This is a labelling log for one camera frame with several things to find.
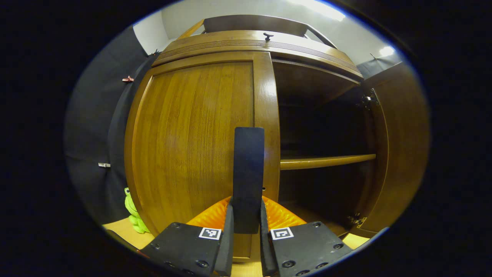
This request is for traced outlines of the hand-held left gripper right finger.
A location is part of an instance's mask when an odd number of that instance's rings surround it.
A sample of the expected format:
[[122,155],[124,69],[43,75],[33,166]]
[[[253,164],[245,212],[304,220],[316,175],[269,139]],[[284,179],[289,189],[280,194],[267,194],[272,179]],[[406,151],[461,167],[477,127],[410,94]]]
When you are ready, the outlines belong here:
[[352,254],[328,226],[305,222],[272,200],[260,205],[260,254],[266,277],[319,277]]

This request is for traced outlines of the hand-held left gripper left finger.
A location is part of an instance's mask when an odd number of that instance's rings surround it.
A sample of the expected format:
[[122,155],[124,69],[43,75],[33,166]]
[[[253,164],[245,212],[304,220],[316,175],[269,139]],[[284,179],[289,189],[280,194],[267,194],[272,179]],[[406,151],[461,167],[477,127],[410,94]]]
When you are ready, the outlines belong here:
[[165,277],[229,277],[234,244],[230,200],[220,200],[186,224],[172,222],[139,253],[161,266]]

